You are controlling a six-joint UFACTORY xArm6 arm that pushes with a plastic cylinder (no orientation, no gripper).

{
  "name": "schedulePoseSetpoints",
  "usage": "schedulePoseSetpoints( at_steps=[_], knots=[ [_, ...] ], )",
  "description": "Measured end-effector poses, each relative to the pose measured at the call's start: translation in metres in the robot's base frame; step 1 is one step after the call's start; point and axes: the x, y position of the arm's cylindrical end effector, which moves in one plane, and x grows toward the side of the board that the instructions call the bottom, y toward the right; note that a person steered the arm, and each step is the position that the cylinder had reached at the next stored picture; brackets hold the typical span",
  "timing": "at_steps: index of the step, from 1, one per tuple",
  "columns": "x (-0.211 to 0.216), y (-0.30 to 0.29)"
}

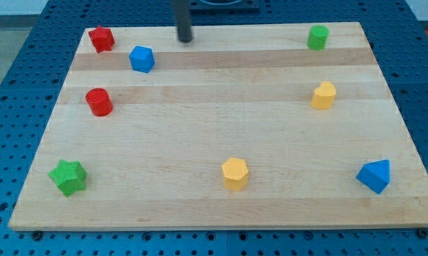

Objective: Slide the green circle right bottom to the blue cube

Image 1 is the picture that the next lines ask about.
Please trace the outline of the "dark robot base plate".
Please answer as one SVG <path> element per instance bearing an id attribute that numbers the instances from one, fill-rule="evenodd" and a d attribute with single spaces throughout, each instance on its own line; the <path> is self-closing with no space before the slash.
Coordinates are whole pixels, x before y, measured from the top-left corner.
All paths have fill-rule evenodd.
<path id="1" fill-rule="evenodd" d="M 243 11 L 260 9 L 261 0 L 189 0 L 191 11 Z"/>

